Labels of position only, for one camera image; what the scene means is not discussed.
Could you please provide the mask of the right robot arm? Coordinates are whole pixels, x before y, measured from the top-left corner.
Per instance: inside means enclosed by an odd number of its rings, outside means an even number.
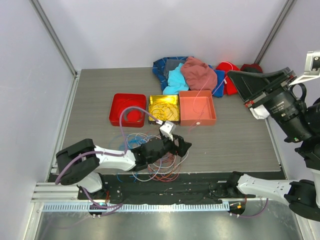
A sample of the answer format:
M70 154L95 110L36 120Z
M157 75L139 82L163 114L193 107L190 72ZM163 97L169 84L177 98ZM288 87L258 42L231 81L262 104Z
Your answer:
M249 107L264 106L286 134L284 142L300 143L295 148L311 170L313 180L267 180L234 171L226 182L226 193L233 198L254 195L278 201L295 214L320 220L320 101L310 107L307 88L296 83L288 67L271 73L230 70L227 77Z

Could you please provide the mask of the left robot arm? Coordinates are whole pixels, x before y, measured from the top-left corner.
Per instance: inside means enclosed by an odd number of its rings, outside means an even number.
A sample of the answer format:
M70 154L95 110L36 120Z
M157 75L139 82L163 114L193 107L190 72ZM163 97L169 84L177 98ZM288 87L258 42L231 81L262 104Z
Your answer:
M56 154L59 175L55 184L63 186L78 185L100 200L107 192L99 169L117 169L125 172L139 172L160 160L166 154L184 157L191 148L180 135L173 138L153 137L148 142L129 150L111 150L95 145L93 140L86 138Z

